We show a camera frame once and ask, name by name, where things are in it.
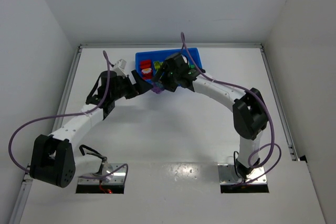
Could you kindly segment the lime green lego stack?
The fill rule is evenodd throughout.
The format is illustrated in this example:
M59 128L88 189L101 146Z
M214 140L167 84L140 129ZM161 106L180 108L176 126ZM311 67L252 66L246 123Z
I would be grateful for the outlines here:
M153 65L154 65L154 69L160 69L161 67L161 63L159 61L155 61Z

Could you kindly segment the purple paw lego brick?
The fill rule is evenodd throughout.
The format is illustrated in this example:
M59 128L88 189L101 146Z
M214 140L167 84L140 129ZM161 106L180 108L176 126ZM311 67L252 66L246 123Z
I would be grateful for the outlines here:
M153 82L153 88L151 89L154 93L160 94L164 91L164 86L161 83Z

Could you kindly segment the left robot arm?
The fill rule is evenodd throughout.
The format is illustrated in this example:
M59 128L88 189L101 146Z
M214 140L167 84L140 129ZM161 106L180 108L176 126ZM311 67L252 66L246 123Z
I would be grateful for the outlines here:
M131 73L135 83L116 71L102 72L81 111L61 128L35 139L29 170L31 178L65 188L75 177L99 180L106 177L103 168L107 158L80 142L107 118L117 100L132 99L153 88L137 71Z

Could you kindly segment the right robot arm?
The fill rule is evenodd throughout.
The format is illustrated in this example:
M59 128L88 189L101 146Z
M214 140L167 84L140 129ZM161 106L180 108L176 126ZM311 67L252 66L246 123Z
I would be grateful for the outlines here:
M235 168L239 177L247 179L260 164L257 151L268 123L266 112L259 103L262 99L260 92L254 88L242 92L219 84L204 69L192 68L181 53L166 58L153 76L152 82L170 92L182 87L203 94L233 113L234 129L240 137L238 156L234 159Z

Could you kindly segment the red crown lego piece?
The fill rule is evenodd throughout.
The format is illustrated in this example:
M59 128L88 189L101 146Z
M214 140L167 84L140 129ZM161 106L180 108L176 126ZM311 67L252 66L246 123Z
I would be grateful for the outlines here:
M152 67L152 61L151 60L142 60L140 61L140 69L146 69Z

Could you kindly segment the red flower lego brick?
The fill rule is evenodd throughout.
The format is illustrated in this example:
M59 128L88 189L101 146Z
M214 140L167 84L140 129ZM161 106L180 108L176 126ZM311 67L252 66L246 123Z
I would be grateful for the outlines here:
M150 80L153 77L153 69L152 68L144 68L141 70L141 75L144 80Z

